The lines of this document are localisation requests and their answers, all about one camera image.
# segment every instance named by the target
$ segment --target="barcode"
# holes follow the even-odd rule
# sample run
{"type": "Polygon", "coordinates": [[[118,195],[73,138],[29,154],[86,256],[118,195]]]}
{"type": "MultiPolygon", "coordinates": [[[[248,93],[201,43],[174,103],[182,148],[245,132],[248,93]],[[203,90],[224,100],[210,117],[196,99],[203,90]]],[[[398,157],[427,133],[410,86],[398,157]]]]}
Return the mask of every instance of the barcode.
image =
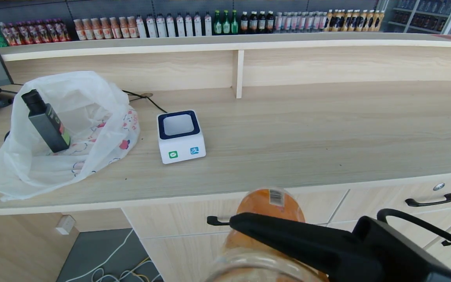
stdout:
{"type": "Polygon", "coordinates": [[[269,189],[269,204],[284,207],[285,206],[285,193],[277,190],[269,189]]]}

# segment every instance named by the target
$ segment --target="blue logo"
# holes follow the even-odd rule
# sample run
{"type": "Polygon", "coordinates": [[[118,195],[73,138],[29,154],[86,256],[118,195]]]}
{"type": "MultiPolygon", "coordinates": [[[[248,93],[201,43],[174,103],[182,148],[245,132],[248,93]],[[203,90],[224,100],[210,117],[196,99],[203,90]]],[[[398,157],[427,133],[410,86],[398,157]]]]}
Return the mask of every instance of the blue logo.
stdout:
{"type": "Polygon", "coordinates": [[[191,148],[191,155],[196,155],[196,154],[199,154],[199,148],[198,147],[191,148]]]}

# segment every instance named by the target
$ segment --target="white plastic bag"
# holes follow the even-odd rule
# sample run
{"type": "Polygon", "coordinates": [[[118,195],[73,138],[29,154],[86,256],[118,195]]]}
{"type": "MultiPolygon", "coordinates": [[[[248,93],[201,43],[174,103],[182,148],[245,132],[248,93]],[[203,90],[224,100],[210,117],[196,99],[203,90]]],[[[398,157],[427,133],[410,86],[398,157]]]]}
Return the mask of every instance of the white plastic bag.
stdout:
{"type": "Polygon", "coordinates": [[[27,199],[79,182],[122,159],[140,134],[127,95],[92,71],[27,82],[14,98],[10,134],[0,148],[2,201],[27,199]],[[69,131],[70,148],[53,153],[30,122],[21,96],[36,89],[69,131]]]}

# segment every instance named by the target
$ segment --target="counter top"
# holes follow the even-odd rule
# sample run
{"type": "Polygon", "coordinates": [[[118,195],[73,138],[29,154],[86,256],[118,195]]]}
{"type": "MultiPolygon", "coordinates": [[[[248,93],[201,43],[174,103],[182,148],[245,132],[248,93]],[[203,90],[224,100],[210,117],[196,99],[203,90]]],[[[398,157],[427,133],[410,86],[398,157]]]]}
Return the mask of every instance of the counter top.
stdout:
{"type": "MultiPolygon", "coordinates": [[[[206,157],[162,164],[160,112],[149,101],[133,101],[141,134],[124,159],[56,191],[0,201],[0,214],[451,173],[451,82],[245,87],[241,100],[231,88],[162,91],[153,100],[170,112],[197,112],[206,157]]],[[[0,110],[0,146],[10,113],[11,107],[0,110]]]]}
{"type": "Polygon", "coordinates": [[[301,33],[111,39],[45,43],[0,48],[6,62],[31,59],[223,50],[283,49],[342,46],[451,47],[451,39],[431,34],[409,33],[301,33]]]}

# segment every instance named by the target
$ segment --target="black cable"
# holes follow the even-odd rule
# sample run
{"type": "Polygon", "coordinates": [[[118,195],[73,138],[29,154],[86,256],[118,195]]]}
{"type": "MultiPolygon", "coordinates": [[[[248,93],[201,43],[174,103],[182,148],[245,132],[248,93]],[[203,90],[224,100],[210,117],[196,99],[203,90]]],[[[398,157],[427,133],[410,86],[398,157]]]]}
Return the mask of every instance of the black cable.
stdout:
{"type": "Polygon", "coordinates": [[[149,100],[154,106],[156,106],[156,108],[158,108],[159,110],[161,110],[162,112],[164,112],[165,114],[168,114],[167,111],[165,111],[164,109],[162,109],[160,106],[158,106],[158,104],[156,104],[151,98],[147,97],[147,96],[142,96],[140,94],[136,94],[127,90],[121,90],[125,93],[127,93],[129,96],[136,96],[137,98],[130,100],[130,102],[135,101],[135,100],[140,100],[140,99],[147,99],[149,100]]]}
{"type": "Polygon", "coordinates": [[[427,229],[427,230],[433,232],[434,234],[436,234],[440,237],[443,237],[444,239],[451,242],[451,234],[450,233],[448,233],[440,228],[437,228],[436,226],[432,225],[431,223],[427,223],[426,221],[424,221],[420,218],[417,218],[408,213],[404,213],[402,211],[398,211],[398,210],[394,210],[394,209],[381,209],[377,213],[377,220],[387,223],[387,220],[386,220],[387,216],[394,216],[394,217],[398,217],[403,220],[409,221],[409,222],[411,222],[415,225],[418,225],[424,229],[427,229]]]}

